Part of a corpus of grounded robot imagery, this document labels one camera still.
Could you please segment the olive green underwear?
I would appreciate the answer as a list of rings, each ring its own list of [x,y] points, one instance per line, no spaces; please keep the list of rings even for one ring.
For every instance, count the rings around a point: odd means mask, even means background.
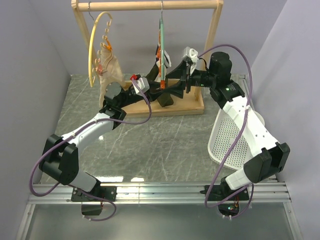
[[[159,74],[159,67],[155,63],[151,68],[150,72],[145,76],[147,80],[155,81]],[[172,106],[174,104],[174,100],[172,99],[169,93],[163,93],[161,96],[157,98],[157,101],[161,107]]]

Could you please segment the end orange clip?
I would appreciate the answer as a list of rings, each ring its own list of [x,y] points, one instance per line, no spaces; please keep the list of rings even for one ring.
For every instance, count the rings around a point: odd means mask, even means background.
[[[161,88],[162,90],[164,90],[165,87],[166,87],[165,80],[161,80],[161,81],[160,81],[160,88]]]

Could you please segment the green wire hanger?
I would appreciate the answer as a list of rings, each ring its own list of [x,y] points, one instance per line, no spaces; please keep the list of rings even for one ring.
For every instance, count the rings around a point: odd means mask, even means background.
[[[161,1],[161,15],[159,20],[159,42],[160,42],[160,50],[161,50],[161,57],[160,60],[160,80],[165,80],[165,58],[164,58],[164,46],[165,46],[165,40],[164,40],[164,21],[163,21],[163,7],[164,2]]]

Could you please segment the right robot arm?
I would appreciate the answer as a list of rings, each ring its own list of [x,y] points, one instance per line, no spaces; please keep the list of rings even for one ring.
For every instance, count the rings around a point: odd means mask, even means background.
[[[167,74],[167,78],[179,80],[168,90],[172,94],[184,94],[191,87],[209,88],[213,100],[239,129],[222,162],[227,161],[240,138],[245,139],[252,156],[239,170],[224,177],[220,185],[209,185],[205,201],[208,202],[211,195],[216,195],[223,203],[233,199],[249,185],[282,172],[291,150],[287,143],[279,143],[270,134],[250,106],[251,94],[245,94],[240,85],[231,79],[232,62],[227,53],[212,53],[209,67],[205,70],[196,69],[199,60],[198,52],[186,47],[182,62]]]

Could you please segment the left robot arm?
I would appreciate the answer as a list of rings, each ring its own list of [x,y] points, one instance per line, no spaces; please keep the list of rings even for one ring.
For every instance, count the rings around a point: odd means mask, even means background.
[[[81,170],[80,153],[103,134],[126,123],[124,107],[144,101],[150,108],[151,102],[164,94],[172,94],[174,88],[162,88],[159,82],[149,81],[140,75],[133,75],[131,82],[128,89],[116,81],[107,84],[102,96],[102,107],[91,120],[62,136],[53,134],[48,137],[37,167],[58,184],[81,190],[89,201],[104,200],[106,195],[101,182]]]

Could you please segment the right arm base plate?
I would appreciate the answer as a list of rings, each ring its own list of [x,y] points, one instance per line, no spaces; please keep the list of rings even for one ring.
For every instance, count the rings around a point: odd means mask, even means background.
[[[212,202],[212,201],[220,202],[223,199],[225,199],[226,197],[228,197],[229,195],[233,194],[234,192],[236,192],[236,191],[235,190],[224,191],[222,186],[214,185],[210,194],[209,194],[208,201],[209,202]],[[229,199],[229,201],[234,201],[234,200],[247,201],[249,199],[250,199],[250,197],[248,194],[248,189],[245,188],[244,190],[239,192],[237,195],[234,195],[233,197],[231,197]]]

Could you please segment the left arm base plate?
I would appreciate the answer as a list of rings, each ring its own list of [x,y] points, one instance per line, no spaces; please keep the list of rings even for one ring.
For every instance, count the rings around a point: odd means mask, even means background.
[[[98,186],[90,192],[81,191],[79,188],[73,189],[71,195],[72,202],[94,202],[97,198],[114,202],[116,200],[116,186]]]

